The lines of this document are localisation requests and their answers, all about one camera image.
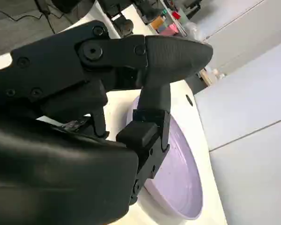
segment lavender plate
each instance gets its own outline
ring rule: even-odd
[[[127,114],[132,120],[138,97]],[[148,179],[145,188],[169,214],[196,219],[202,210],[203,194],[199,172],[192,151],[175,119],[170,121],[170,150],[154,179]]]

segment bolt head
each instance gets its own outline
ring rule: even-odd
[[[102,36],[104,34],[104,28],[100,26],[96,26],[93,28],[93,34],[97,37]]]
[[[137,55],[144,55],[146,53],[146,49],[144,45],[138,45],[134,48],[134,52]]]
[[[15,96],[15,90],[14,90],[14,89],[7,89],[7,90],[6,90],[6,95],[7,95],[8,97],[13,97],[13,96]]]
[[[30,61],[28,58],[26,57],[20,57],[17,61],[17,65],[20,67],[20,68],[27,68],[30,66]]]
[[[40,88],[34,88],[31,91],[31,96],[34,98],[39,98],[43,94],[42,90]]]

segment electrical wire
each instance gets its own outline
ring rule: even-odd
[[[46,15],[45,15],[45,17],[46,17],[46,20],[48,21],[48,24],[49,24],[50,29],[52,30],[53,34],[56,34],[56,33],[55,33],[55,30],[53,29],[53,27],[52,27],[52,25],[51,25],[51,23],[50,23],[49,17],[46,16]]]
[[[55,15],[53,12],[50,12],[51,15],[53,15],[56,19],[61,19],[65,14],[61,14],[60,16]]]
[[[51,6],[50,4],[48,4],[48,6],[50,6],[51,8],[53,8],[53,9],[55,9],[55,10],[58,10],[57,8],[55,8],[54,6]],[[56,32],[55,32],[55,30],[54,30],[54,28],[53,28],[53,26],[52,26],[52,24],[51,24],[51,22],[50,22],[50,20],[49,20],[48,15],[41,14],[39,17],[36,17],[36,16],[34,16],[34,15],[23,15],[23,16],[21,16],[20,18],[15,19],[15,18],[11,17],[9,14],[7,14],[7,13],[1,11],[1,10],[0,10],[0,13],[1,13],[1,14],[4,14],[4,15],[7,16],[9,19],[11,19],[11,20],[13,20],[13,21],[15,21],[15,22],[18,22],[18,21],[20,21],[21,19],[24,19],[24,18],[27,18],[27,17],[40,20],[43,16],[45,16],[45,18],[46,18],[46,20],[47,20],[47,22],[48,22],[48,24],[49,24],[49,26],[50,26],[50,29],[52,30],[52,33],[53,33],[53,34],[56,34]],[[52,12],[50,12],[50,14],[52,14],[52,15],[53,15],[55,18],[57,18],[57,19],[61,19],[62,17],[65,17],[71,24],[73,24],[73,22],[72,22],[70,19],[68,19],[68,18],[65,16],[64,13],[62,13],[60,16],[57,16],[57,15],[55,15],[55,14],[52,13]]]
[[[51,5],[51,4],[47,4],[49,7],[51,7],[51,8],[53,8],[53,9],[55,9],[56,11],[59,11],[59,12],[61,12],[58,8],[56,8],[56,7],[54,7],[53,5]],[[60,16],[61,18],[62,17],[64,17],[66,20],[68,20],[69,21],[69,23],[71,24],[71,25],[73,25],[74,23],[64,14],[64,13],[62,13],[62,16]]]
[[[9,14],[7,14],[7,13],[1,11],[1,10],[0,10],[0,13],[1,13],[1,14],[4,14],[4,15],[7,16],[9,19],[11,19],[11,20],[13,20],[13,21],[15,21],[15,22],[18,22],[19,20],[24,19],[24,18],[27,18],[27,17],[40,20],[40,19],[42,18],[42,16],[43,16],[43,14],[41,14],[39,17],[36,17],[36,16],[34,16],[34,15],[23,15],[23,16],[21,16],[20,18],[15,19],[15,18],[11,17]]]

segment white table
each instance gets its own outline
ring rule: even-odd
[[[151,35],[150,29],[145,26],[137,15],[133,6],[124,10],[123,14],[134,23],[134,34]],[[106,24],[112,38],[119,38],[111,22],[108,20],[98,3],[94,5],[89,14],[74,26],[98,19]],[[11,63],[9,54],[0,56],[0,68]],[[104,107],[107,130],[110,131],[109,140],[115,140],[116,134],[126,124],[126,113],[132,101],[139,95],[140,90],[117,91],[108,93],[108,104]],[[199,170],[203,189],[203,209],[200,216],[194,221],[185,221],[167,215],[166,212],[150,197],[143,188],[139,200],[130,207],[129,212],[114,225],[226,225],[225,215],[214,180],[208,153],[208,146],[195,105],[192,91],[185,81],[171,84],[171,114],[180,125],[194,155]],[[188,103],[185,95],[193,102]]]

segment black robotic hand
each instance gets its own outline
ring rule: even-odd
[[[0,70],[0,225],[88,225],[124,216],[154,178],[169,150],[170,82],[199,72],[212,48],[110,39],[92,21],[11,56]],[[106,93],[131,89],[142,89],[133,121],[106,141]]]

